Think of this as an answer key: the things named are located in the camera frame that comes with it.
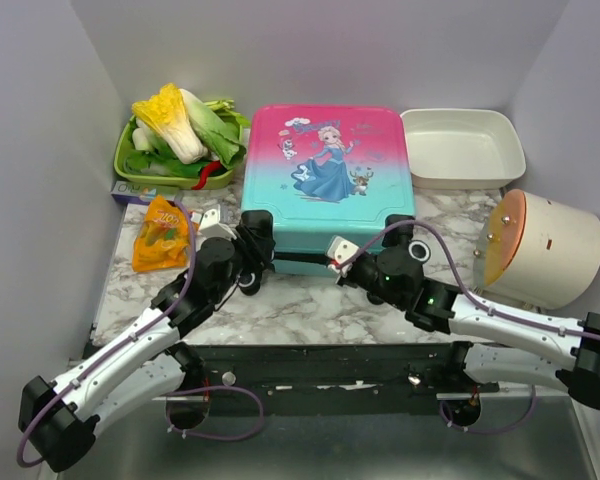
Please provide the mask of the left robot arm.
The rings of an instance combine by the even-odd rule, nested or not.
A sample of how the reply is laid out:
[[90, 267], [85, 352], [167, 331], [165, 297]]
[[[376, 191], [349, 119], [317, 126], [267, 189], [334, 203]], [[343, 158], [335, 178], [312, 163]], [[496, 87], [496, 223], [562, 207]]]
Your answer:
[[264, 211], [244, 213], [234, 228], [208, 227], [204, 235], [189, 269], [165, 285], [130, 327], [72, 370], [25, 384], [18, 417], [20, 467], [37, 464], [25, 459], [27, 445], [55, 473], [75, 465], [104, 422], [97, 408], [149, 360], [171, 363], [164, 392], [189, 395], [200, 387], [200, 368], [177, 358], [180, 341], [219, 309], [232, 286], [254, 294], [272, 266], [275, 248], [273, 220]]

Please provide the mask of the pink and teal kids suitcase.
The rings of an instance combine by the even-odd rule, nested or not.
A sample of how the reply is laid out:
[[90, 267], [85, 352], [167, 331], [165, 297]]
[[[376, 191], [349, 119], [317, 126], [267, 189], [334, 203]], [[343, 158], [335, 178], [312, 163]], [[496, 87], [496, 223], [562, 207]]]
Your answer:
[[327, 276], [334, 236], [400, 246], [424, 264], [428, 246], [395, 222], [416, 216], [400, 116], [384, 107], [269, 105], [254, 115], [241, 210], [273, 220], [274, 272]]

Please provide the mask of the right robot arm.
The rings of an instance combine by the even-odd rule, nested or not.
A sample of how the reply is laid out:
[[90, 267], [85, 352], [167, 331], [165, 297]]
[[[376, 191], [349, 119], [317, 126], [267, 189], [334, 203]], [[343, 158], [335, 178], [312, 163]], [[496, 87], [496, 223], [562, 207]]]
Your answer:
[[370, 254], [337, 238], [327, 256], [339, 284], [363, 289], [415, 327], [483, 341], [441, 365], [447, 389], [460, 392], [474, 381], [541, 385], [600, 411], [600, 314], [578, 320], [489, 301], [425, 277], [422, 261], [400, 246]]

